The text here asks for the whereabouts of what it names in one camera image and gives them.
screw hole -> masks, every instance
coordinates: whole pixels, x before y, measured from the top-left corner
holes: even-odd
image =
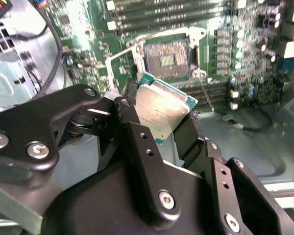
[[[122,99],[121,102],[122,102],[123,104],[125,104],[126,106],[131,106],[131,103],[128,102],[126,99]]]
[[[229,185],[227,185],[226,182],[222,182],[222,184],[223,184],[223,186],[224,186],[226,189],[229,189],[229,188],[230,188]]]
[[[146,150],[146,153],[148,156],[152,157],[153,156],[153,152],[150,149]]]
[[[147,135],[145,135],[144,133],[141,133],[140,136],[141,136],[143,139],[147,139]]]
[[[101,121],[101,122],[99,123],[99,125],[98,125],[98,129],[99,129],[99,130],[103,130],[103,129],[106,128],[106,127],[107,127],[107,123],[104,122],[104,121]]]

cable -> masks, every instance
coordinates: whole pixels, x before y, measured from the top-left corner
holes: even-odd
[[[39,81],[38,77],[31,70],[28,70],[27,68],[25,68],[25,69],[36,80],[36,82],[38,83],[38,86],[39,86],[39,90],[41,90],[42,86],[41,86],[41,82]]]
[[[242,129],[245,131],[249,131],[249,132],[262,132],[264,130],[267,130],[269,127],[271,127],[273,125],[272,117],[262,108],[260,108],[258,106],[254,106],[254,108],[256,110],[258,110],[263,116],[265,116],[268,119],[268,123],[260,128],[249,128],[249,127],[243,126]]]
[[[62,57],[62,43],[61,43],[59,35],[57,34],[55,28],[52,26],[52,23],[49,21],[47,15],[45,13],[43,13],[43,11],[36,6],[36,3],[34,3],[31,0],[28,0],[28,1],[38,11],[40,16],[46,22],[46,25],[48,26],[50,32],[52,33],[52,35],[54,37],[54,40],[55,40],[55,43],[56,43],[56,46],[57,46],[57,49],[58,49],[57,56],[55,58],[55,61],[54,61],[54,64],[52,66],[52,69],[50,71],[50,74],[48,75],[48,78],[46,79],[46,81],[42,85],[41,90],[32,98],[32,99],[37,99],[37,98],[40,98],[40,97],[44,96],[44,94],[46,93],[46,91],[48,90],[48,88],[50,87],[50,85],[52,84],[52,82],[53,82],[53,80],[55,78],[56,72],[57,72],[57,70],[59,68],[59,65],[61,63],[60,60],[61,60],[61,57]]]
[[[62,68],[63,68],[63,88],[67,87],[67,81],[68,81],[68,70],[67,67],[65,66],[65,63],[62,63]]]
[[[25,36],[22,34],[12,34],[12,35],[10,35],[10,38],[13,38],[13,39],[16,39],[19,41],[28,41],[28,40],[40,38],[41,36],[43,36],[45,34],[47,29],[48,29],[48,25],[46,24],[45,27],[43,28],[43,30],[39,34],[32,35],[32,36]]]
[[[232,123],[233,126],[237,129],[241,129],[241,130],[245,130],[245,131],[249,131],[249,132],[262,132],[262,131],[267,130],[269,127],[271,127],[273,125],[272,117],[265,110],[258,107],[257,105],[253,105],[253,107],[268,119],[268,122],[266,125],[259,127],[259,128],[245,127],[241,123],[237,122],[232,115],[230,115],[230,114],[225,115],[225,113],[222,113],[222,112],[221,112],[221,114],[224,115],[224,117],[223,117],[224,121],[228,121],[228,122]]]

black metal bracket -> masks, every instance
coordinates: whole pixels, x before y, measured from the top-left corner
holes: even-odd
[[[227,166],[233,175],[243,220],[253,234],[294,235],[294,222],[247,164],[231,158]]]
[[[206,181],[207,224],[216,234],[249,234],[242,221],[231,170],[222,163],[220,148],[205,139],[199,118],[187,115],[174,131],[174,138],[184,167]]]
[[[0,113],[0,133],[8,139],[0,147],[0,181],[45,181],[58,162],[58,145],[68,121],[99,100],[97,91],[76,85]],[[32,146],[34,157],[28,153]]]
[[[143,217],[158,229],[171,227],[181,214],[181,204],[168,177],[162,157],[148,127],[140,124],[134,104],[123,97],[114,101]]]

green circuit board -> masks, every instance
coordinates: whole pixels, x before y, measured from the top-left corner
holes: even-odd
[[[182,45],[188,40],[192,44],[190,36],[178,30],[176,34],[144,40],[146,71],[154,68],[160,78],[198,99],[197,108],[202,110],[207,110],[208,102],[200,83],[217,109],[229,107],[233,87],[240,94],[235,100],[239,107],[254,99],[272,103],[281,97],[282,82],[276,77],[276,63],[257,48],[258,44],[270,47],[279,30],[260,25],[259,16],[267,19],[278,13],[280,6],[250,0],[48,0],[46,10],[60,35],[74,84],[87,84],[102,94],[109,90],[121,93],[128,81],[139,81],[135,58],[129,51],[112,60],[113,85],[108,79],[107,58],[129,48],[129,42],[147,33],[193,26],[204,29],[205,36],[187,52],[175,46],[176,51],[169,53],[173,42]],[[148,64],[147,53],[156,50],[166,55],[158,60],[166,66],[161,67],[160,62]],[[188,54],[187,62],[183,60],[184,64],[178,65],[183,53]],[[175,75],[167,72],[174,66]],[[206,74],[191,78],[194,66]]]

ram slot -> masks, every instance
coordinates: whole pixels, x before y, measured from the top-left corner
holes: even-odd
[[[210,102],[213,105],[224,105],[224,106],[227,105],[227,102],[225,99],[212,99],[212,100],[210,100]],[[196,105],[197,108],[203,108],[203,107],[208,107],[208,106],[209,106],[209,103],[207,100],[199,100]]]
[[[220,1],[212,0],[212,1],[195,1],[195,0],[172,0],[172,1],[148,1],[144,5],[131,5],[128,6],[126,9],[124,7],[117,7],[115,10],[111,11],[112,13],[115,13],[116,15],[127,15],[131,13],[137,13],[138,11],[149,11],[153,10],[155,8],[161,8],[161,7],[168,7],[173,6],[177,4],[188,4],[188,3],[198,3],[201,5],[210,5],[210,4],[217,4],[220,3]]]
[[[223,16],[227,12],[226,7],[217,7],[210,10],[201,10],[197,12],[177,14],[167,17],[155,18],[150,21],[137,23],[121,24],[117,26],[121,34],[127,32],[141,32],[144,29],[167,29],[174,27],[183,27],[192,23],[200,22],[213,17]]]
[[[128,24],[132,22],[152,19],[155,17],[165,17],[175,13],[181,14],[181,13],[188,13],[190,11],[209,10],[215,7],[222,7],[222,6],[224,6],[222,3],[202,5],[198,3],[197,1],[197,3],[194,2],[194,4],[190,2],[185,4],[172,5],[168,7],[156,8],[156,9],[152,9],[152,10],[144,11],[144,12],[137,12],[131,15],[122,15],[116,18],[112,18],[112,20],[121,21],[121,24]]]
[[[226,89],[213,90],[213,91],[206,90],[206,92],[207,92],[209,97],[223,96],[223,95],[227,94]],[[187,92],[187,95],[190,95],[190,96],[192,96],[194,98],[195,98],[195,96],[196,97],[202,97],[202,98],[206,97],[205,94],[203,92],[200,92],[199,90],[198,90],[198,92]]]
[[[115,1],[115,10],[112,12],[116,12],[119,14],[126,14],[126,13],[131,13],[131,12],[136,12],[138,10],[148,10],[148,9],[153,9],[156,7],[160,6],[169,6],[169,5],[174,5],[174,4],[179,4],[179,3],[188,3],[190,2],[189,0],[146,0],[146,1],[140,1],[137,4],[126,4],[129,1]],[[201,4],[213,4],[213,3],[218,3],[219,1],[217,0],[204,0],[200,1]]]

